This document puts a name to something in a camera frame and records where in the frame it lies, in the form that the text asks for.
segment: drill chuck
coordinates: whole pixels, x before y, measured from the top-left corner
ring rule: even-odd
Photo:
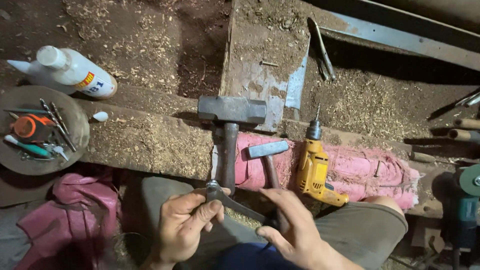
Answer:
[[[310,126],[307,127],[305,138],[309,140],[319,141],[321,137],[322,137],[322,128],[320,126],[320,121],[318,120],[310,121]]]

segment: pink fabric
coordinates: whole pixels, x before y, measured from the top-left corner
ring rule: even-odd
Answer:
[[[111,175],[101,178],[64,175],[53,186],[56,201],[49,201],[18,221],[32,246],[16,269],[42,269],[67,245],[75,245],[97,269],[104,239],[116,228],[117,193]]]
[[[258,190],[266,186],[264,164],[261,159],[249,160],[249,146],[279,141],[280,138],[240,133],[237,141],[235,183],[237,187]],[[275,166],[282,188],[294,189],[297,162],[303,151],[303,142],[287,140],[288,151],[275,155]],[[327,180],[341,194],[348,194],[350,201],[359,201],[373,195],[389,196],[402,209],[418,203],[417,181],[420,174],[398,159],[394,154],[380,149],[352,148],[323,145],[329,156]],[[381,162],[379,177],[373,174]],[[409,184],[402,187],[380,187],[381,185]]]

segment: sledgehammer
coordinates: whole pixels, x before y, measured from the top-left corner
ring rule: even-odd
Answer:
[[[287,141],[278,141],[273,143],[266,143],[262,145],[255,145],[248,147],[247,151],[251,159],[264,157],[265,165],[270,178],[270,185],[272,188],[280,188],[278,181],[278,174],[276,172],[275,164],[273,162],[273,155],[280,154],[288,150]]]

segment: white plastic bottle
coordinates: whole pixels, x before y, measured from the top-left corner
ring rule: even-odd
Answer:
[[[52,69],[51,77],[67,86],[98,99],[107,99],[117,91],[113,76],[72,49],[43,46],[36,53],[37,61]]]
[[[71,95],[77,91],[73,86],[66,86],[56,82],[52,77],[52,70],[38,61],[31,63],[25,61],[7,60],[7,63],[14,68],[25,73],[28,81],[36,86],[45,86],[67,95]]]

